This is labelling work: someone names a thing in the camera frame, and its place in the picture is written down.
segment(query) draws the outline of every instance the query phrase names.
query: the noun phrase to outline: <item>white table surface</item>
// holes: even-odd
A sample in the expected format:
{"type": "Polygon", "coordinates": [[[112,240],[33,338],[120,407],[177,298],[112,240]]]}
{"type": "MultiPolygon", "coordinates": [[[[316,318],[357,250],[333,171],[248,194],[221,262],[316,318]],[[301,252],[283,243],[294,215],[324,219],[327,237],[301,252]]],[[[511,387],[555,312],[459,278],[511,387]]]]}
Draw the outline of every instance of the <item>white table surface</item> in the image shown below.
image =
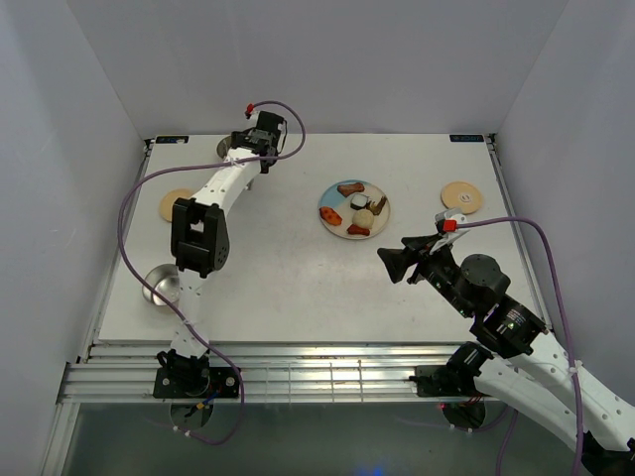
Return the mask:
{"type": "MultiPolygon", "coordinates": [[[[223,136],[190,136],[187,144],[155,145],[147,174],[177,165],[219,161],[223,136]]],[[[298,143],[290,135],[287,150],[298,143]]],[[[177,173],[142,187],[126,248],[142,276],[170,254],[170,224],[158,211],[174,188],[198,189],[211,171],[177,173]]],[[[426,283],[392,285],[377,248],[400,248],[403,236],[435,233],[444,210],[442,187],[465,180],[484,206],[470,221],[503,216],[505,206],[484,143],[451,143],[448,135],[309,135],[304,149],[258,176],[227,216],[231,251],[205,286],[201,330],[216,342],[454,343],[474,340],[463,319],[426,283]],[[333,183],[362,179],[382,188],[391,203],[386,229],[368,240],[329,233],[318,201],[333,183]]],[[[472,230],[454,245],[461,260],[494,257],[512,284],[508,294],[532,311],[530,284],[508,224],[472,230]]],[[[99,340],[169,342],[179,324],[167,309],[146,302],[123,264],[114,274],[99,340]]]]}

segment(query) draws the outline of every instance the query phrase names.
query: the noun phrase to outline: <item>white wall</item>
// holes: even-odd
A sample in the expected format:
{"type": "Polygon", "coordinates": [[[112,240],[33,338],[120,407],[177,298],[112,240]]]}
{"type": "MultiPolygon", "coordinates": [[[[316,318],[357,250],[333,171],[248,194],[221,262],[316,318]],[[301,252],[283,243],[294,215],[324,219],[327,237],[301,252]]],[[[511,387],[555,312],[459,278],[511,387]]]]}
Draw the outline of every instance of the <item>white wall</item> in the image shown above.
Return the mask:
{"type": "MultiPolygon", "coordinates": [[[[571,0],[503,124],[500,154],[516,211],[551,238],[577,354],[631,402],[634,138],[635,3],[571,0]]],[[[542,247],[526,236],[556,315],[542,247]]]]}
{"type": "Polygon", "coordinates": [[[68,0],[143,137],[287,101],[312,132],[494,132],[566,0],[68,0]]]}
{"type": "Polygon", "coordinates": [[[0,473],[36,474],[140,141],[63,0],[0,0],[0,473]]]}

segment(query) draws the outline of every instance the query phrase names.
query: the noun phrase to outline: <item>silver bowl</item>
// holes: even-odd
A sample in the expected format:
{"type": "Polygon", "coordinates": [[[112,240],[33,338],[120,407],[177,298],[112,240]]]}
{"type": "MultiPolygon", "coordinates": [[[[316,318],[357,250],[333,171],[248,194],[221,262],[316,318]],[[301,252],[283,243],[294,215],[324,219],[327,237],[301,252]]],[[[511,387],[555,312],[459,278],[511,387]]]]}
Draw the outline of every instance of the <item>silver bowl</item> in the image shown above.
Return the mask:
{"type": "MultiPolygon", "coordinates": [[[[154,291],[167,298],[169,302],[175,303],[179,300],[181,288],[179,283],[179,270],[176,265],[159,265],[148,273],[146,281],[154,291]]],[[[142,286],[141,288],[143,297],[147,302],[154,305],[166,305],[159,299],[158,296],[153,295],[145,286],[142,286]]]]}
{"type": "Polygon", "coordinates": [[[218,143],[218,145],[216,146],[216,154],[221,159],[224,159],[225,157],[227,157],[227,151],[229,151],[229,146],[231,146],[231,136],[225,137],[218,143]]]}

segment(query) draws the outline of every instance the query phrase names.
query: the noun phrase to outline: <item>red connector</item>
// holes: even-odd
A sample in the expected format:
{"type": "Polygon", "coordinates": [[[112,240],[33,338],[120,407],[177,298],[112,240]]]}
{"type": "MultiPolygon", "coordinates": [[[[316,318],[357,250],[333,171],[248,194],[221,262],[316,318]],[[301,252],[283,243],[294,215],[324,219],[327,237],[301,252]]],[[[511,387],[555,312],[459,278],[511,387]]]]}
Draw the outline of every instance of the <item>red connector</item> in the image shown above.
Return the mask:
{"type": "Polygon", "coordinates": [[[444,221],[444,232],[456,231],[456,220],[444,221]]]}

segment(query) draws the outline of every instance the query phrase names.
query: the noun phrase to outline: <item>round wooden disc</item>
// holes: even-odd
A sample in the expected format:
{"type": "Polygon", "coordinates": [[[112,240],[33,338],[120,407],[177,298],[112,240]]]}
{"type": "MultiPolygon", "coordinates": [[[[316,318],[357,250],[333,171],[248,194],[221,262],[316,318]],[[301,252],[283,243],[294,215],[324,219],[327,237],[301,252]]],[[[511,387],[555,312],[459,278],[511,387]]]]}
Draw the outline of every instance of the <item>round wooden disc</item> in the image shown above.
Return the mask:
{"type": "Polygon", "coordinates": [[[176,190],[169,191],[161,199],[159,204],[159,214],[161,217],[169,223],[172,223],[172,205],[174,205],[177,198],[190,198],[194,195],[194,192],[189,188],[177,188],[176,190]]]}
{"type": "Polygon", "coordinates": [[[460,208],[468,215],[483,206],[483,195],[471,183],[453,181],[441,190],[441,201],[447,208],[460,208]]]}

